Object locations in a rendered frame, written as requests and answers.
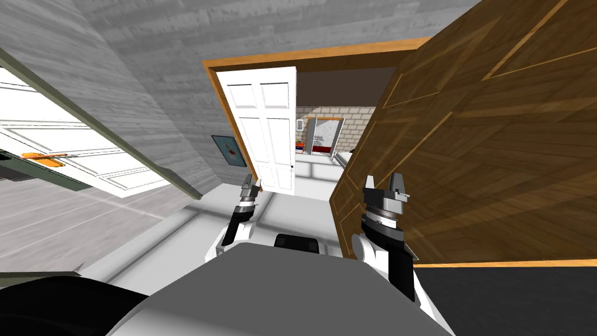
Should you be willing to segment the brown wooden door leaf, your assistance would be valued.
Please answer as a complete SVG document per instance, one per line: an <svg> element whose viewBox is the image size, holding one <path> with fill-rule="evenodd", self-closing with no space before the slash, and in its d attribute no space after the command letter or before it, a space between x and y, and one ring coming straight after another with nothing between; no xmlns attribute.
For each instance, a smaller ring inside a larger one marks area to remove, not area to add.
<svg viewBox="0 0 597 336"><path fill-rule="evenodd" d="M597 259L597 0L481 0L405 57L330 203L403 176L421 264Z"/></svg>

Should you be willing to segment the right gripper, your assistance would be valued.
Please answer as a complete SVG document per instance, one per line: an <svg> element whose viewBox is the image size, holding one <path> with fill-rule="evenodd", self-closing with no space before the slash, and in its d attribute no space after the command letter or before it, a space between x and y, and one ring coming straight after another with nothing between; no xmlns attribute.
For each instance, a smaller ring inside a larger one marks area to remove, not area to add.
<svg viewBox="0 0 597 336"><path fill-rule="evenodd" d="M375 188L374 177L368 175L362 189L366 212L395 221L404 213L404 201L410 197L405 191L403 177L400 173L392 173L388 190Z"/></svg>

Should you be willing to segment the white door with green edge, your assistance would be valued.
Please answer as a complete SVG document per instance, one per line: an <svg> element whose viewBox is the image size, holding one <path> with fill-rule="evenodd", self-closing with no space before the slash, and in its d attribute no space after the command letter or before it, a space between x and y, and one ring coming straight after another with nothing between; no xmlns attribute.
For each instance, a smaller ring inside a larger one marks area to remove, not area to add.
<svg viewBox="0 0 597 336"><path fill-rule="evenodd" d="M2 67L0 149L18 158L30 152L66 153L67 157L58 158L64 167L21 160L120 198L169 184L164 177Z"/></svg>

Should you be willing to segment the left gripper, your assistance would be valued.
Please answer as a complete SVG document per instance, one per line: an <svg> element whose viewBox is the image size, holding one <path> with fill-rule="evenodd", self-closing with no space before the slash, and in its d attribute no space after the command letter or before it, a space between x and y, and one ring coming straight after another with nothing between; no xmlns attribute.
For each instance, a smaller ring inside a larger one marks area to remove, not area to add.
<svg viewBox="0 0 597 336"><path fill-rule="evenodd" d="M243 185L241 186L240 202L239 207L249 208L255 206L255 199L261 189L261 180L256 179L252 183L252 174L247 174Z"/></svg>

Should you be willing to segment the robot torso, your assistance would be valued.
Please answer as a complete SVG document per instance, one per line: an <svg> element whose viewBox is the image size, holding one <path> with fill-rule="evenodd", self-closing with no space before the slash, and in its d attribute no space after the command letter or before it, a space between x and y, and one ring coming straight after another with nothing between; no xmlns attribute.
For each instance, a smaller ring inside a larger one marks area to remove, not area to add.
<svg viewBox="0 0 597 336"><path fill-rule="evenodd" d="M114 280L147 295L109 336L452 336L369 265L175 234Z"/></svg>

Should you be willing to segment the white panelled door leaf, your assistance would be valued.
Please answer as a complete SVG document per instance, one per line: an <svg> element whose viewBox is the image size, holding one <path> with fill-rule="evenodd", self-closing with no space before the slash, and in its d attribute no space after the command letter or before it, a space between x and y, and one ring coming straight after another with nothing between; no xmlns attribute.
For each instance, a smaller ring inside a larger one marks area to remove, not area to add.
<svg viewBox="0 0 597 336"><path fill-rule="evenodd" d="M262 189L294 195L295 67L218 72Z"/></svg>

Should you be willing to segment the blue wall picture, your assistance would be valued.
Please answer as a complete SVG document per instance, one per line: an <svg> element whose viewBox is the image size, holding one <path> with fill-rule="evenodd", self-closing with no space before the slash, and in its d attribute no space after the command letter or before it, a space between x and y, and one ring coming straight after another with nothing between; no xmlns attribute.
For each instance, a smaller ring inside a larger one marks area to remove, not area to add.
<svg viewBox="0 0 597 336"><path fill-rule="evenodd" d="M233 136L212 135L211 138L229 165L238 167L247 166L237 141Z"/></svg>

